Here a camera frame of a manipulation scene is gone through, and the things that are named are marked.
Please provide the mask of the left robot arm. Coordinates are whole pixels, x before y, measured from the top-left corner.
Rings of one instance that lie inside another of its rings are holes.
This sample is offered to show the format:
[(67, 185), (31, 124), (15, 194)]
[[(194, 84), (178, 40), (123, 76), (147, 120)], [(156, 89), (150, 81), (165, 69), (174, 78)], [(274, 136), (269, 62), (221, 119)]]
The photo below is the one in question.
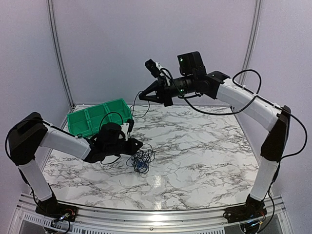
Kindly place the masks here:
[(90, 164), (103, 162), (108, 156), (132, 156), (143, 143), (129, 136), (131, 129), (130, 122), (121, 125), (109, 122), (95, 136), (85, 138), (66, 132), (44, 120), (40, 113), (32, 112), (9, 130), (5, 151), (43, 202), (43, 210), (57, 217), (61, 205), (52, 199), (53, 190), (42, 173), (48, 153), (59, 151)]

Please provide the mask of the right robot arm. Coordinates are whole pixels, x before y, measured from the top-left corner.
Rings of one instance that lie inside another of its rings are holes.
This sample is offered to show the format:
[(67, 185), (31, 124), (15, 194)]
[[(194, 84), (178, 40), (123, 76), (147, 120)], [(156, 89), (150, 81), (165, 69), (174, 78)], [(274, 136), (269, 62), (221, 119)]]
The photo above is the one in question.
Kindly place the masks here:
[(287, 106), (270, 104), (259, 95), (258, 90), (252, 92), (237, 83), (234, 77), (221, 71), (207, 72), (198, 51), (178, 55), (177, 59), (179, 78), (173, 78), (168, 69), (152, 59), (145, 62), (145, 67), (156, 81), (139, 94), (139, 99), (168, 107), (173, 105), (173, 98), (178, 97), (193, 110), (208, 114), (189, 101), (190, 94), (205, 95), (232, 107), (231, 115), (247, 116), (267, 132), (259, 150), (259, 169), (247, 204), (242, 206), (241, 211), (245, 218), (252, 218), (260, 211), (260, 202), (266, 197), (282, 159), (289, 136), (291, 111)]

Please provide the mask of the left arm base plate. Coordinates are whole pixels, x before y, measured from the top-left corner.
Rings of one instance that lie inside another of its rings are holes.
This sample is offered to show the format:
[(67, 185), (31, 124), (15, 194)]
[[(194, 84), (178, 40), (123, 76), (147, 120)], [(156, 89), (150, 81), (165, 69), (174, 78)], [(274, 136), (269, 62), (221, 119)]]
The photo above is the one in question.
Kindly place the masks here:
[(62, 204), (62, 203), (45, 203), (38, 202), (36, 206), (36, 213), (51, 217), (59, 221), (70, 221), (74, 222), (78, 213), (76, 206)]

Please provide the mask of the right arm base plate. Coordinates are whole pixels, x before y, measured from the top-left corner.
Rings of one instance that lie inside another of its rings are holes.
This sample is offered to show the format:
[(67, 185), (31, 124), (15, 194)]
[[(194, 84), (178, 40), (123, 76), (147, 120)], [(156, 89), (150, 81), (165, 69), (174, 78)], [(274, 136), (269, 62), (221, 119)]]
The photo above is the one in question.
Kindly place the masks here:
[(264, 202), (251, 201), (243, 205), (228, 207), (224, 210), (223, 217), (228, 223), (241, 222), (245, 220), (263, 217), (267, 214)]

